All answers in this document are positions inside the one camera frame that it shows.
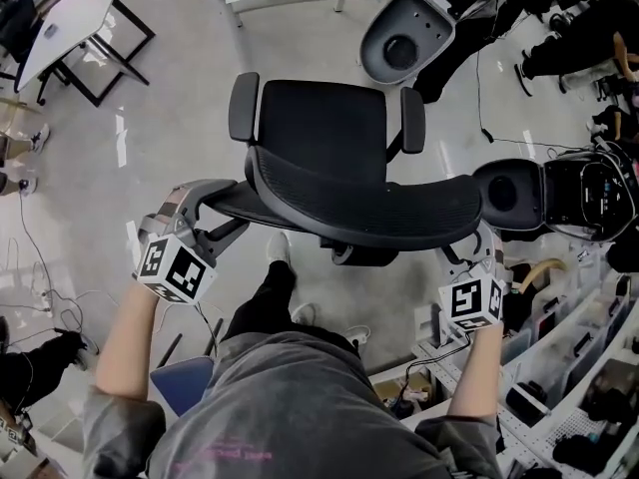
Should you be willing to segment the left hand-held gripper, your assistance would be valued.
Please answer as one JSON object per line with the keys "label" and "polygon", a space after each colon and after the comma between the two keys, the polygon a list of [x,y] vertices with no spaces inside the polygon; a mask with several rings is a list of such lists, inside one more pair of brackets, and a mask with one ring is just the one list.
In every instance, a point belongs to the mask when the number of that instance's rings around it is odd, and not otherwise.
{"label": "left hand-held gripper", "polygon": [[211,231],[198,229],[200,206],[236,184],[203,179],[174,187],[155,213],[142,218],[144,251],[133,277],[169,303],[199,302],[217,278],[216,258],[250,226],[231,219]]}

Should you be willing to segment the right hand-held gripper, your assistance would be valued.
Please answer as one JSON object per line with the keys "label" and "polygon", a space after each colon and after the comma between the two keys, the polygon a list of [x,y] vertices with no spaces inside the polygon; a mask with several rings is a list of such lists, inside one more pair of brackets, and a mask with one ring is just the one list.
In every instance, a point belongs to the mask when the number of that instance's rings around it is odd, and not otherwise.
{"label": "right hand-held gripper", "polygon": [[475,231],[474,260],[463,260],[451,245],[438,250],[444,283],[439,288],[441,331],[476,331],[502,319],[506,273],[503,243],[486,221]]}

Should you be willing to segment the black office chair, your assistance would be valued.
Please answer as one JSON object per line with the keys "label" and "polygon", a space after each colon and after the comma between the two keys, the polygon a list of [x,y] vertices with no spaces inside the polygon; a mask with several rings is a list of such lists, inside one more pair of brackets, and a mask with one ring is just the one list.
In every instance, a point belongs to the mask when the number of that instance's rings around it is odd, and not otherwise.
{"label": "black office chair", "polygon": [[384,93],[366,87],[237,77],[230,137],[247,146],[245,177],[208,198],[215,212],[311,234],[337,265],[389,265],[405,251],[443,248],[473,235],[482,199],[468,175],[400,185],[386,176],[398,155],[420,153],[420,95],[400,92],[400,129],[386,135]]}
{"label": "black office chair", "polygon": [[0,6],[0,46],[19,66],[26,62],[42,25],[34,0],[7,0]]}

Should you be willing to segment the person's left forearm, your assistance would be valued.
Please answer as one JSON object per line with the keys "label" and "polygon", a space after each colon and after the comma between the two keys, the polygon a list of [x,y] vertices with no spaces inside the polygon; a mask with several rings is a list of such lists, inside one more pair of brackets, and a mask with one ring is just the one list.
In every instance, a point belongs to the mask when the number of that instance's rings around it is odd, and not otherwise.
{"label": "person's left forearm", "polygon": [[159,297],[133,281],[118,308],[100,354],[95,386],[100,391],[144,401],[149,392],[152,334]]}

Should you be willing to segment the person's right forearm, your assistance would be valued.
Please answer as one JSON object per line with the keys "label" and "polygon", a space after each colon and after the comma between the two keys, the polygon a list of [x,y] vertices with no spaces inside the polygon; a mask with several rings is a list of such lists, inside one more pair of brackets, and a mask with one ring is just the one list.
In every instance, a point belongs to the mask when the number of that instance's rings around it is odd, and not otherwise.
{"label": "person's right forearm", "polygon": [[474,332],[470,352],[448,406],[448,416],[496,416],[502,334],[501,322]]}

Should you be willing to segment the blue chair seat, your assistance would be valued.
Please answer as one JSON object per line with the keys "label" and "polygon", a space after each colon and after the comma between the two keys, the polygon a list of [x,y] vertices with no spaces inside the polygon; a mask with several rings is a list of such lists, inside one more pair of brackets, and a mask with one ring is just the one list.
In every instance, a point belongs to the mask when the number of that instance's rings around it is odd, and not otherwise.
{"label": "blue chair seat", "polygon": [[158,367],[150,374],[151,382],[178,416],[197,405],[213,376],[214,360],[197,356]]}

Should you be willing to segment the black shell backpack rig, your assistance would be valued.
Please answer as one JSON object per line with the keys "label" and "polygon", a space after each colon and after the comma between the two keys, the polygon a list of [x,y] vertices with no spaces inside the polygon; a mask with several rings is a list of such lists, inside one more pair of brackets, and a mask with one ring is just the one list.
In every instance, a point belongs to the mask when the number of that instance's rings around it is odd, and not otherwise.
{"label": "black shell backpack rig", "polygon": [[639,163],[612,144],[564,153],[543,164],[498,160],[473,177],[483,219],[518,240],[525,233],[545,232],[603,243],[639,224]]}

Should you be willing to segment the person's left white shoe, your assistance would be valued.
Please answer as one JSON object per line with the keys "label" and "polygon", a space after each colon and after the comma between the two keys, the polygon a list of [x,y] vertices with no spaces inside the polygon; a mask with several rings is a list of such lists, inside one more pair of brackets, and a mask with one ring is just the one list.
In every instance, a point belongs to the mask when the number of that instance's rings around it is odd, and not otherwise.
{"label": "person's left white shoe", "polygon": [[284,262],[291,264],[290,260],[290,242],[287,235],[283,232],[273,234],[267,245],[267,259],[269,263]]}

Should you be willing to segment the person's white shoe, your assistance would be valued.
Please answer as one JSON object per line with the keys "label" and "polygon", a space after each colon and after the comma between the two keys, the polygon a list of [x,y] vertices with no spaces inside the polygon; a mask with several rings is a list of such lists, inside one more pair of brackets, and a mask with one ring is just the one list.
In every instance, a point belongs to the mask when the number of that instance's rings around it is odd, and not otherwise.
{"label": "person's white shoe", "polygon": [[267,259],[269,263],[284,262],[291,264],[290,260],[290,242],[287,235],[283,232],[273,234],[267,245]]}
{"label": "person's white shoe", "polygon": [[320,308],[315,303],[304,303],[291,313],[292,322],[295,324],[314,326]]}

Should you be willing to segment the person's black trousers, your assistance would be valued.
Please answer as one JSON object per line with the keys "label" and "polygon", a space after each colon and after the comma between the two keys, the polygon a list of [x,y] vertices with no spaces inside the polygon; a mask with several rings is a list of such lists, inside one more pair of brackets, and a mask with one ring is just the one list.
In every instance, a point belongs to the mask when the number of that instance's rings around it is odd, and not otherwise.
{"label": "person's black trousers", "polygon": [[244,333],[277,334],[301,332],[322,339],[359,358],[357,349],[342,335],[313,325],[293,322],[289,303],[296,276],[284,260],[275,260],[253,297],[235,312],[223,340]]}

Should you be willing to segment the person's right white shoe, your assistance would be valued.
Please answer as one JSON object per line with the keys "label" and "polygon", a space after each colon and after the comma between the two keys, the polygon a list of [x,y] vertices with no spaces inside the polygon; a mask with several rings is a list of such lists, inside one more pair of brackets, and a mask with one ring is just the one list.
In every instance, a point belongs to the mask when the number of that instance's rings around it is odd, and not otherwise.
{"label": "person's right white shoe", "polygon": [[292,322],[295,324],[314,326],[320,308],[315,303],[304,303],[291,313]]}

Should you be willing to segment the white storage shelf rack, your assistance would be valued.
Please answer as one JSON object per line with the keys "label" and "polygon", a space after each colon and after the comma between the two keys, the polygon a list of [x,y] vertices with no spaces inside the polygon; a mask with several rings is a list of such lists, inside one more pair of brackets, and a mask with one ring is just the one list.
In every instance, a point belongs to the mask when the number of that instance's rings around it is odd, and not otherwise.
{"label": "white storage shelf rack", "polygon": [[621,459],[639,435],[637,421],[593,476],[553,457],[562,438],[600,434],[605,424],[588,418],[583,403],[608,365],[634,371],[639,355],[639,297],[611,269],[601,249],[557,275],[532,306],[536,322],[505,338],[500,369],[498,419],[506,449],[501,461],[558,470],[563,479],[613,479]]}

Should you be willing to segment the person's grey shirt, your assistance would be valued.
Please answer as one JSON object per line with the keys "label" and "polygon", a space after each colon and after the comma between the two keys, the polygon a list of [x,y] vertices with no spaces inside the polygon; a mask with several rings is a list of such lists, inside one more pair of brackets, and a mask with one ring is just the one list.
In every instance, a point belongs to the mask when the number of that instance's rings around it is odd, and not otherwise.
{"label": "person's grey shirt", "polygon": [[501,479],[492,419],[408,428],[331,343],[249,333],[220,352],[203,398],[174,423],[156,402],[92,390],[83,479]]}

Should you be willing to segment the white shell backpack rig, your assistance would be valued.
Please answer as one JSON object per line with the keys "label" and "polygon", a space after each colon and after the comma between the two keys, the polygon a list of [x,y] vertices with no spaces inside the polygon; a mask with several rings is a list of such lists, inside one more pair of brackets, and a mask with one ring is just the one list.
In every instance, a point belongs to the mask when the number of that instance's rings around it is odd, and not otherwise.
{"label": "white shell backpack rig", "polygon": [[397,85],[418,74],[452,43],[455,21],[432,0],[391,0],[368,26],[360,64],[375,83]]}

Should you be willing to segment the white side table black legs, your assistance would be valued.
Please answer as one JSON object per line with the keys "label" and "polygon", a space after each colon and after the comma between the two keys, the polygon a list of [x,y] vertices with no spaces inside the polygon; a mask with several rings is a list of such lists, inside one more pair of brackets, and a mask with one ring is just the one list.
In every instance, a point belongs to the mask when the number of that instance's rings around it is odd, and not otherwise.
{"label": "white side table black legs", "polygon": [[[127,56],[122,56],[100,35],[100,30],[112,9],[118,11],[144,34],[144,39]],[[44,31],[50,24],[55,24],[58,30],[53,37],[47,39],[44,37]],[[98,108],[123,76],[134,78],[146,86],[150,84],[131,61],[154,38],[155,32],[121,0],[60,0],[47,13],[26,63],[21,68],[20,75],[16,77],[14,90],[23,90],[32,79],[46,72],[58,72],[64,83],[74,86],[87,101]],[[64,62],[68,54],[83,43],[93,45],[119,66],[119,73],[98,95],[94,94]]]}

